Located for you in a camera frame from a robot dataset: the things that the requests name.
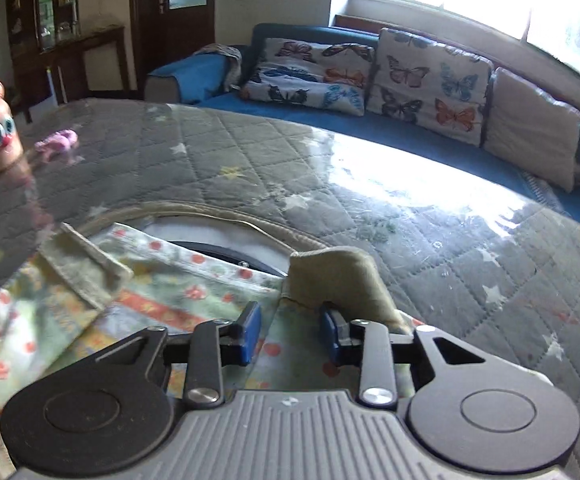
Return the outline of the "colourful patterned child shirt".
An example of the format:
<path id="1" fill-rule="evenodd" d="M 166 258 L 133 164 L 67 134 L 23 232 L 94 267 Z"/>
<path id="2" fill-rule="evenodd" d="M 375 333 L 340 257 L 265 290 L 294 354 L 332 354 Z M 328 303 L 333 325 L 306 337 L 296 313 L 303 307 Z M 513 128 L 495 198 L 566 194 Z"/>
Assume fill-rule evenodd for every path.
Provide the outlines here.
<path id="1" fill-rule="evenodd" d="M 228 389 L 348 388 L 318 343 L 326 301 L 349 320 L 408 334 L 375 261 L 360 249 L 297 252 L 285 278 L 227 263 L 117 223 L 96 242 L 63 226 L 0 288 L 0 412 L 18 391 L 151 325 L 185 333 L 262 308 L 255 358 Z"/>

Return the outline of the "small pink toy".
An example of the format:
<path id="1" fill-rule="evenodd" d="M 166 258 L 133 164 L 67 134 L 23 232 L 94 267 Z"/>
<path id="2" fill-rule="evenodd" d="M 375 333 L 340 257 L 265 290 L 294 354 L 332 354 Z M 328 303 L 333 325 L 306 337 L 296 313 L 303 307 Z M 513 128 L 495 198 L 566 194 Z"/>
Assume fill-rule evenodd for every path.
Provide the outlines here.
<path id="1" fill-rule="evenodd" d="M 77 133 L 72 129 L 64 129 L 51 133 L 45 139 L 37 141 L 34 144 L 34 148 L 43 161 L 48 162 L 48 160 L 58 155 L 71 151 L 72 148 L 77 146 L 77 143 Z"/>

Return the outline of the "lying butterfly cushion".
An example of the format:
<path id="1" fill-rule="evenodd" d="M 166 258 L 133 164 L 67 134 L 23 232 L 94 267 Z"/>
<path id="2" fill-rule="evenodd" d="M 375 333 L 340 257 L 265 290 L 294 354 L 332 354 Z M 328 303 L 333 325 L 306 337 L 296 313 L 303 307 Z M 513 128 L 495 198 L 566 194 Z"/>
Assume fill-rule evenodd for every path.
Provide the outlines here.
<path id="1" fill-rule="evenodd" d="M 248 100 L 365 114 L 375 49 L 267 38 L 241 96 Z"/>

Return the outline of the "grey blanket on sofa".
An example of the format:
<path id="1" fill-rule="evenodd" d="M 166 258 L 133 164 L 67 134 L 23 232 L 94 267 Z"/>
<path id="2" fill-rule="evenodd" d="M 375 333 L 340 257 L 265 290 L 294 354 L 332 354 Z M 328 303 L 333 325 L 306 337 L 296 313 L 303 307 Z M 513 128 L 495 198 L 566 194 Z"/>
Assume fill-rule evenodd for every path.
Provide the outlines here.
<path id="1" fill-rule="evenodd" d="M 228 70 L 224 77 L 225 90 L 230 90 L 238 86 L 242 75 L 242 53 L 234 46 L 228 44 L 207 44 L 194 52 L 194 55 L 216 54 L 226 58 Z"/>

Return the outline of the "upright butterfly cushion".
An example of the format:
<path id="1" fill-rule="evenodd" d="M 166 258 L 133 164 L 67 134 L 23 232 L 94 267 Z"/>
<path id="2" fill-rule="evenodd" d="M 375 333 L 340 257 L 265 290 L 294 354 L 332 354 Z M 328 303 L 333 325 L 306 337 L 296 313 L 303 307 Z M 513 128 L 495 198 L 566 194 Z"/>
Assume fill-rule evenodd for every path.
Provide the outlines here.
<path id="1" fill-rule="evenodd" d="M 481 144 L 493 63 L 425 36 L 385 28 L 367 109 L 473 146 Z"/>

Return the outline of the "blue sofa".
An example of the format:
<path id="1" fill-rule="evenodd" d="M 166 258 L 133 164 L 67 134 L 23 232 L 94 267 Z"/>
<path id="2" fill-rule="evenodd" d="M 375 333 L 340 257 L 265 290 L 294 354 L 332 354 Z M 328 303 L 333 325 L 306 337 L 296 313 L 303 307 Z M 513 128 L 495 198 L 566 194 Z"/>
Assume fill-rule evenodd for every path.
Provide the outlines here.
<path id="1" fill-rule="evenodd" d="M 398 29 L 261 24 L 148 73 L 149 102 L 300 122 L 465 170 L 580 222 L 580 111 L 488 58 Z"/>

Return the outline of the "plain beige cushion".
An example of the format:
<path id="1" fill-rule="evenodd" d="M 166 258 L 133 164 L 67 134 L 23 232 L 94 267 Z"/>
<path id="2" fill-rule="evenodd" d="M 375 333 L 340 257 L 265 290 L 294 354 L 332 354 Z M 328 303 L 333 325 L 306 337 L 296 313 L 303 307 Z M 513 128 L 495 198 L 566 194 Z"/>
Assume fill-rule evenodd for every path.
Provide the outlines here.
<path id="1" fill-rule="evenodd" d="M 510 70 L 495 71 L 485 151 L 570 193 L 578 140 L 577 108 Z"/>

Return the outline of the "dark wooden side table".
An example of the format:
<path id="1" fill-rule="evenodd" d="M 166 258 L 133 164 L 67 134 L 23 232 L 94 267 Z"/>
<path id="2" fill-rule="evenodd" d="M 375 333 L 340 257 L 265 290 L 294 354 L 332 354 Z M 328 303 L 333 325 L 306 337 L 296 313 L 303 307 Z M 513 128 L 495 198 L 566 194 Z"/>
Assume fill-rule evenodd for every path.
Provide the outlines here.
<path id="1" fill-rule="evenodd" d="M 132 93 L 125 27 L 111 26 L 41 50 L 33 61 L 48 73 L 59 104 L 92 98 L 129 98 Z"/>

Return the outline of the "dark wooden door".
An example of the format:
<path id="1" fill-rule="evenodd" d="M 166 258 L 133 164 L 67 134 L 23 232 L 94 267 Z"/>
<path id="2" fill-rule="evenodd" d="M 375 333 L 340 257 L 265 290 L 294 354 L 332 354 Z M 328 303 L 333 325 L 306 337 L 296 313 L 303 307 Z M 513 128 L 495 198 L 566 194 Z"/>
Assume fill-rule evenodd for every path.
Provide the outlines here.
<path id="1" fill-rule="evenodd" d="M 148 73 L 215 41 L 215 0 L 130 0 L 137 88 Z"/>

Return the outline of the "dark wooden display cabinet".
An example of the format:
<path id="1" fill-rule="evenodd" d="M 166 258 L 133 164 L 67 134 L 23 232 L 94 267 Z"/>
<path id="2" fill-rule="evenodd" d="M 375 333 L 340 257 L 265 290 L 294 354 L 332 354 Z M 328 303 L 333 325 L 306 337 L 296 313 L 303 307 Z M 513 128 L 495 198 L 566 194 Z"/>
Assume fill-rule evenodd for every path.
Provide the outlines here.
<path id="1" fill-rule="evenodd" d="M 77 0 L 5 0 L 14 81 L 31 74 L 47 84 L 40 56 L 77 35 Z"/>

